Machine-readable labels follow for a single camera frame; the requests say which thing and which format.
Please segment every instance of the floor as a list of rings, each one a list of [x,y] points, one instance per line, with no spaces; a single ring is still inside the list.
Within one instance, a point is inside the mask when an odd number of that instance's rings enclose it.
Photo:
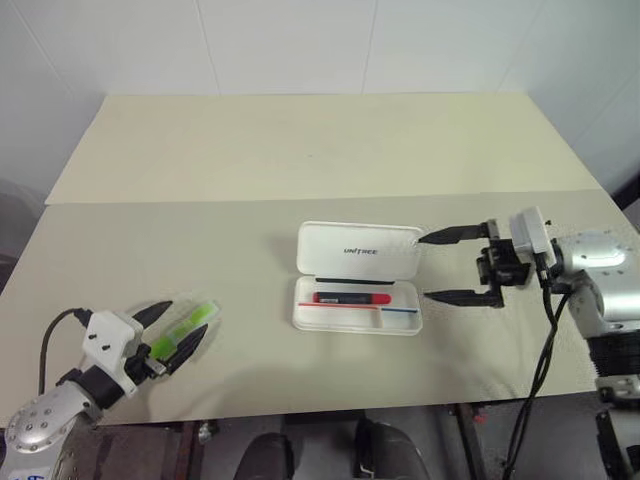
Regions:
[[[76,430],[66,440],[65,454],[55,478],[175,480],[182,440],[180,427],[181,424],[173,424],[171,427],[107,425]],[[0,429],[0,465],[6,453],[3,434]]]
[[[485,407],[476,424],[488,478],[498,479],[519,402]],[[514,478],[606,479],[596,441],[595,394],[541,398],[534,407]],[[432,480],[468,479],[455,417],[446,406],[367,410],[372,420],[403,430],[420,449]],[[220,432],[205,446],[202,480],[233,479],[244,449],[261,433],[283,432],[296,453],[295,480],[351,479],[355,421],[289,425],[279,415],[219,421]]]

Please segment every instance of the red marker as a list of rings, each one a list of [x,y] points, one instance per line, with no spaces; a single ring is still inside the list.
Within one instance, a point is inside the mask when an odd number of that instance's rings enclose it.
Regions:
[[[314,303],[348,303],[351,305],[388,305],[391,295],[386,293],[315,292]]]

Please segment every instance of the red line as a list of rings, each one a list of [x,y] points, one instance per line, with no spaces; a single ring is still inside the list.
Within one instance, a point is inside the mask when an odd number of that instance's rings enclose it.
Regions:
[[[298,303],[300,307],[329,307],[329,308],[361,308],[363,310],[378,310],[373,305],[353,305],[350,303]]]

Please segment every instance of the green object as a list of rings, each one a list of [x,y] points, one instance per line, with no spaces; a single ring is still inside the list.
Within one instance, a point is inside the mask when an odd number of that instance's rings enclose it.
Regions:
[[[156,360],[169,358],[176,352],[176,347],[183,338],[205,323],[209,323],[219,311],[220,308],[213,302],[200,305],[191,312],[189,318],[178,323],[168,333],[151,344],[151,357]]]

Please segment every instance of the black cable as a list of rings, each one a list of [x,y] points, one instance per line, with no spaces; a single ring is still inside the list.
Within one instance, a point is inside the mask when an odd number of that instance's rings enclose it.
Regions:
[[[84,325],[85,327],[89,323],[89,318],[91,317],[91,311],[85,310],[83,308],[69,308],[64,312],[60,313],[47,327],[47,330],[44,332],[44,337],[42,337],[42,346],[40,347],[40,366],[38,373],[38,395],[42,395],[44,393],[45,387],[45,377],[47,370],[47,349],[49,348],[49,339],[51,338],[51,334],[53,333],[54,328],[67,316],[74,314],[76,318]]]
[[[547,339],[545,340],[542,351],[540,352],[540,357],[538,358],[536,370],[533,375],[533,381],[531,382],[529,395],[520,407],[518,417],[516,418],[516,422],[513,426],[513,431],[511,432],[507,460],[505,462],[504,472],[502,475],[503,480],[508,480],[509,478],[511,478],[511,474],[513,473],[516,460],[518,458],[518,454],[520,453],[520,448],[522,447],[522,442],[524,441],[524,437],[527,431],[527,425],[529,424],[529,418],[531,416],[531,411],[533,408],[533,400],[542,388],[544,380],[547,377],[547,373],[549,372],[549,367],[551,366],[553,342],[558,331],[558,321],[560,320],[562,310],[564,309],[564,306],[566,305],[570,296],[570,293],[566,293],[565,295],[563,295],[560,303],[558,304],[558,309],[554,312],[551,305],[550,287],[547,284],[542,286],[542,303],[544,305],[544,310],[547,314],[547,318],[549,319],[549,323],[551,324],[551,329],[547,334]]]

